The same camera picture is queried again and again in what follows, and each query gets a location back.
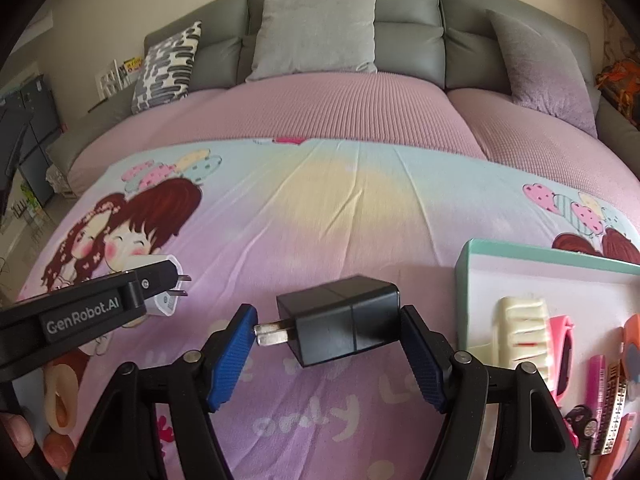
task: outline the gray pillow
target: gray pillow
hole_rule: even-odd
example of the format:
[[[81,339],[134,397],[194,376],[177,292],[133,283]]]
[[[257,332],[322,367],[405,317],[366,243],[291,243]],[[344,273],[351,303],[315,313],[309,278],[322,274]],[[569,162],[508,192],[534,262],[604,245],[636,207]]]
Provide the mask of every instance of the gray pillow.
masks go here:
[[[376,72],[376,0],[265,0],[247,81],[299,72]]]
[[[593,110],[593,116],[595,117],[598,115],[598,110],[600,109],[600,97],[602,92],[595,86],[591,85],[587,85],[587,92],[589,93],[589,99],[591,101],[591,110]]]
[[[598,137],[587,86],[571,49],[500,12],[487,15],[507,67],[513,102]]]

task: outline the floor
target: floor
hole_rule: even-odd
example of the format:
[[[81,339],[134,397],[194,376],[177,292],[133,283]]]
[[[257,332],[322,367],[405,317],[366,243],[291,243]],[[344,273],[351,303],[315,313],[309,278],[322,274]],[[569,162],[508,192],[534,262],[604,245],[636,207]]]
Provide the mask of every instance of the floor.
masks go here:
[[[42,218],[23,229],[0,270],[0,306],[15,301],[40,251],[75,203],[74,199],[55,195],[44,208]]]

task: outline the metal plug prong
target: metal plug prong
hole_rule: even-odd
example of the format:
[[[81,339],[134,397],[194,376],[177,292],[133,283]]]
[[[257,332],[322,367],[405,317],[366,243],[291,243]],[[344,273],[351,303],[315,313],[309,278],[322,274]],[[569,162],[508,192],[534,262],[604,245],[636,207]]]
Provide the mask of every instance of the metal plug prong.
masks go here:
[[[263,323],[254,326],[254,333],[258,345],[271,346],[286,343],[296,336],[293,320],[286,319],[274,323]]]

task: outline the person's finger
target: person's finger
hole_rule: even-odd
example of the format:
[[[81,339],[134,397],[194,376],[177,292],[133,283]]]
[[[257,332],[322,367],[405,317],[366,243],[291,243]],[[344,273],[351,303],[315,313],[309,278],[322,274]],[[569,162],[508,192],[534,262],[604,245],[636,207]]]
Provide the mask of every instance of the person's finger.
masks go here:
[[[47,462],[53,467],[66,471],[74,456],[76,447],[68,436],[52,431],[44,438],[42,451]]]
[[[0,422],[14,443],[15,449],[24,458],[33,449],[33,431],[28,423],[20,415],[12,413],[0,413]]]

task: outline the blue gripper pad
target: blue gripper pad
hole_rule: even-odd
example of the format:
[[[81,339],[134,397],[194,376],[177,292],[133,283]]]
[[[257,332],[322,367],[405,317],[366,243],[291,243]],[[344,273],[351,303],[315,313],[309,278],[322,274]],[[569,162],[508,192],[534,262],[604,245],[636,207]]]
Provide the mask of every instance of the blue gripper pad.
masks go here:
[[[415,380],[424,400],[432,404],[440,413],[446,413],[448,400],[445,394],[442,365],[446,367],[450,365],[448,362],[442,362],[442,359],[438,362],[438,359],[429,350],[427,340],[431,344],[432,336],[440,336],[444,339],[441,334],[431,332],[427,328],[413,306],[402,308],[400,311],[400,342],[411,365],[411,370],[414,372]]]
[[[221,334],[221,348],[211,369],[211,388],[207,402],[214,411],[231,398],[240,372],[244,367],[251,346],[254,344],[254,326],[258,324],[256,309],[248,304],[238,312]]]

